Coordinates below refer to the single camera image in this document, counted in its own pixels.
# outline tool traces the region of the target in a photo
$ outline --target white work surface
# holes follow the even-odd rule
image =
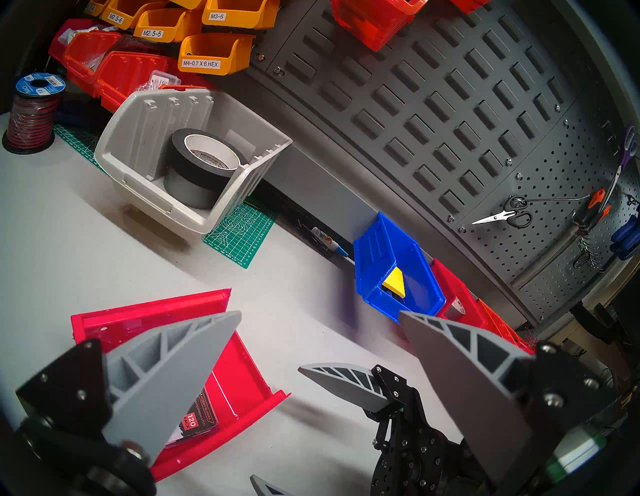
[[[161,481],[160,495],[251,496],[252,474],[296,496],[368,495],[378,425],[297,371],[313,362],[388,367],[420,391],[428,422],[460,441],[399,327],[356,295],[353,274],[280,225],[245,270],[125,205],[58,137],[35,155],[0,147],[0,205],[0,406],[13,427],[24,416],[15,390],[74,345],[71,315],[230,287],[257,367],[273,391],[292,395]]]

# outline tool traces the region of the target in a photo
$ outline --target red storage bin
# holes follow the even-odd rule
[[[94,71],[84,63],[105,53],[121,36],[120,33],[103,31],[78,33],[74,36],[62,57],[62,65],[67,68],[69,81],[96,98],[99,95],[99,88],[94,83],[102,64],[97,67],[98,70]]]
[[[488,324],[484,329],[497,334],[498,336],[506,339],[511,344],[514,344],[522,351],[526,351],[530,355],[534,355],[534,350],[520,337],[517,332],[511,329],[505,321],[503,321],[498,314],[496,314],[491,307],[489,307],[482,300],[478,300],[479,308],[486,314]]]
[[[97,19],[67,19],[51,40],[51,45],[49,45],[49,55],[61,63],[65,48],[67,48],[58,41],[58,38],[62,33],[68,29],[75,29],[77,31],[79,29],[89,29],[94,26],[106,26],[106,24]]]
[[[96,80],[102,106],[115,112],[131,93],[149,80],[154,70],[179,77],[185,86],[213,88],[198,74],[179,72],[175,59],[145,53],[111,52],[102,61]]]
[[[230,289],[220,289],[74,315],[74,340],[100,339],[107,353],[148,329],[224,312],[230,295]],[[283,391],[271,393],[237,332],[220,355],[205,389],[218,419],[217,430],[163,449],[151,467],[156,481],[208,455],[289,396]]]
[[[333,17],[373,51],[380,50],[427,0],[331,0]]]
[[[489,0],[451,0],[451,3],[458,7],[463,13],[470,14],[488,1]]]
[[[455,319],[455,321],[460,322],[461,324],[468,324],[470,326],[486,329],[486,314],[481,312],[473,295],[471,295],[470,291],[467,289],[467,286],[465,286],[460,279],[454,276],[438,259],[433,259],[431,271],[436,277],[436,281],[438,281],[440,289],[446,298],[446,303],[440,309],[436,317],[446,319],[447,317],[445,317],[445,314],[457,299],[458,302],[456,305],[461,305],[465,310],[465,314]]]

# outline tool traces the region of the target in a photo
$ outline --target wire spool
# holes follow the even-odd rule
[[[9,124],[2,137],[5,150],[28,155],[51,146],[56,109],[66,87],[62,78],[45,72],[28,74],[15,84]]]

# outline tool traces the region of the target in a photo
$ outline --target screw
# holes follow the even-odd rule
[[[562,408],[564,406],[564,399],[558,393],[545,393],[542,398],[545,400],[547,406],[553,406],[555,408]]]
[[[591,379],[590,377],[587,377],[584,380],[584,385],[591,389],[598,389],[600,387],[598,381],[596,379]]]

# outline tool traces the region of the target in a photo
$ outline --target bin label slot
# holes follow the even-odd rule
[[[108,19],[116,22],[117,24],[122,24],[124,22],[124,17],[113,12],[109,14]]]
[[[227,13],[226,12],[209,12],[209,20],[216,20],[216,21],[222,22],[224,20],[227,20]]]
[[[183,58],[181,66],[182,67],[200,67],[204,69],[220,70],[220,60]]]
[[[164,31],[162,29],[143,29],[142,36],[146,38],[162,38]]]

